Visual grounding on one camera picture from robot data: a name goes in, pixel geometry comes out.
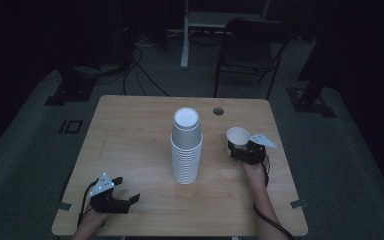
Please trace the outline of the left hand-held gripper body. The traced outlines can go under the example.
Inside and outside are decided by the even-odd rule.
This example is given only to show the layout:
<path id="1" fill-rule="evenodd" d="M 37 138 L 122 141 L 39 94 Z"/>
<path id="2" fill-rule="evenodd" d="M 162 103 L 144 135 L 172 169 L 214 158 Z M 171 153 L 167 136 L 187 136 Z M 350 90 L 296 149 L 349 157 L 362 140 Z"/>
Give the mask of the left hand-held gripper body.
<path id="1" fill-rule="evenodd" d="M 89 191 L 90 205 L 100 213 L 127 214 L 131 204 L 129 200 L 119 200 L 113 197 L 115 185 L 107 173 L 103 173 Z"/>

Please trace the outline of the person's left hand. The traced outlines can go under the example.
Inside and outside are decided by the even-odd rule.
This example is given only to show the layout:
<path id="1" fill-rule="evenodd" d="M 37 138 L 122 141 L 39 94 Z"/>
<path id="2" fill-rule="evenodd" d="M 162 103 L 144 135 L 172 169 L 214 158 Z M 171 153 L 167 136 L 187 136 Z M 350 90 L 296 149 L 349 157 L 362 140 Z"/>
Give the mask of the person's left hand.
<path id="1" fill-rule="evenodd" d="M 74 235 L 93 235 L 103 225 L 105 220 L 108 218 L 108 213 L 100 213 L 91 209 L 88 213 L 83 216 L 83 219 L 77 228 Z"/>

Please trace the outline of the person's right hand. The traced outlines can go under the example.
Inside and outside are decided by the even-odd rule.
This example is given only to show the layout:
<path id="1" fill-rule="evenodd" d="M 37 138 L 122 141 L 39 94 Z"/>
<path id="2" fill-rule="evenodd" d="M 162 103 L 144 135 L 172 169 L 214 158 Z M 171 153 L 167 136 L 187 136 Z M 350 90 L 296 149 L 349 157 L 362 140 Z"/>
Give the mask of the person's right hand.
<path id="1" fill-rule="evenodd" d="M 268 167 L 264 162 L 255 165 L 243 163 L 242 167 L 253 190 L 262 191 L 267 188 L 269 180 Z"/>

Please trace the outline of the black folding chair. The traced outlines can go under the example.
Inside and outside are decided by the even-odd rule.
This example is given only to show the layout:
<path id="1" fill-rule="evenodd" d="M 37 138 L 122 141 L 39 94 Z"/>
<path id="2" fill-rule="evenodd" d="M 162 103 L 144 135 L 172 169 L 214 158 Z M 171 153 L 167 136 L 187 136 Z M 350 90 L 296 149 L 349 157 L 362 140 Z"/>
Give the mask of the black folding chair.
<path id="1" fill-rule="evenodd" d="M 265 99 L 268 100 L 276 80 L 283 52 L 292 40 L 292 26 L 283 21 L 238 17 L 224 27 L 214 74 L 213 96 L 218 93 L 220 74 L 236 72 L 259 75 L 258 83 L 272 77 Z"/>

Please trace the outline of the white paper cup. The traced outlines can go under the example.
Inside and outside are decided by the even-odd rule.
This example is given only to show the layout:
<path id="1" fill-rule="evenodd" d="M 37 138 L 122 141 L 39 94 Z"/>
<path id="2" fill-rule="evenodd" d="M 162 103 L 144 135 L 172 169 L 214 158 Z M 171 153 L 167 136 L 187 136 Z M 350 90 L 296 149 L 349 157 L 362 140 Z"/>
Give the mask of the white paper cup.
<path id="1" fill-rule="evenodd" d="M 226 137 L 234 147 L 244 147 L 249 141 L 250 134 L 244 128 L 232 127 L 227 130 Z"/>

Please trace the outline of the white desk frame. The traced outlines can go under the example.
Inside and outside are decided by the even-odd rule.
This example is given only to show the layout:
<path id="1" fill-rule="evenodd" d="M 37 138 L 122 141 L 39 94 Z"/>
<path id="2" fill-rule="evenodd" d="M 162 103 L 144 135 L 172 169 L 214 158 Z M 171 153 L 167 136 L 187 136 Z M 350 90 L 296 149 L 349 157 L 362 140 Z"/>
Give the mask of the white desk frame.
<path id="1" fill-rule="evenodd" d="M 220 13 L 191 11 L 189 9 L 189 0 L 184 0 L 184 2 L 183 47 L 180 61 L 181 69 L 187 69 L 189 66 L 189 34 L 191 27 L 210 29 L 224 28 L 231 19 L 236 17 L 265 19 L 271 0 L 262 0 L 262 9 L 259 13 Z"/>

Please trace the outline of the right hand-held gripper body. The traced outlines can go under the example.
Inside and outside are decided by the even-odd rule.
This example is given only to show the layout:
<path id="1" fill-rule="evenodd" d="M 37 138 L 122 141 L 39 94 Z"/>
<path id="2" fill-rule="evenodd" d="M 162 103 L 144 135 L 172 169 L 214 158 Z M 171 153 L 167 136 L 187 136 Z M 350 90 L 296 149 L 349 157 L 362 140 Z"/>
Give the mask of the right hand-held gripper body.
<path id="1" fill-rule="evenodd" d="M 246 145 L 244 147 L 235 147 L 235 149 L 230 152 L 230 156 L 238 161 L 255 165 L 265 160 L 267 147 L 277 147 L 273 141 L 263 134 L 252 135 L 249 140 L 256 144 L 255 148 L 247 148 Z"/>

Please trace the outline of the black stand with base plate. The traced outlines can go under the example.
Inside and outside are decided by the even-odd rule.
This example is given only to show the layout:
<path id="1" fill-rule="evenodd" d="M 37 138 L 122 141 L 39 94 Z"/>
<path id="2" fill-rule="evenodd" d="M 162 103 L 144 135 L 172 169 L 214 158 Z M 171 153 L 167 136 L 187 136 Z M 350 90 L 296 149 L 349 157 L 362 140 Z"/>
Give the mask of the black stand with base plate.
<path id="1" fill-rule="evenodd" d="M 321 92 L 332 73 L 332 54 L 328 49 L 328 37 L 321 33 L 316 40 L 304 67 L 298 77 L 299 81 L 308 81 L 305 89 L 288 87 L 287 93 L 296 112 L 319 113 L 325 118 L 336 115 L 323 99 Z"/>
<path id="2" fill-rule="evenodd" d="M 46 106 L 63 106 L 66 102 L 88 102 L 97 79 L 83 76 L 72 66 L 62 66 L 57 69 L 61 83 L 53 96 L 50 96 Z"/>

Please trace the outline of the stack of white paper cups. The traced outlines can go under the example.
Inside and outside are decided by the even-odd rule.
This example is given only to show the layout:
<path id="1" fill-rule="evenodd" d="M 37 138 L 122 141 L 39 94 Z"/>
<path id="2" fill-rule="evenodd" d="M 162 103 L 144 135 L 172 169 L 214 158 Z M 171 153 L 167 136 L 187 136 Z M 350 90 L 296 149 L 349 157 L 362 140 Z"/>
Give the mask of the stack of white paper cups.
<path id="1" fill-rule="evenodd" d="M 191 184 L 197 176 L 201 159 L 203 135 L 200 117 L 193 108 L 178 109 L 173 117 L 171 133 L 172 170 L 179 184 Z"/>

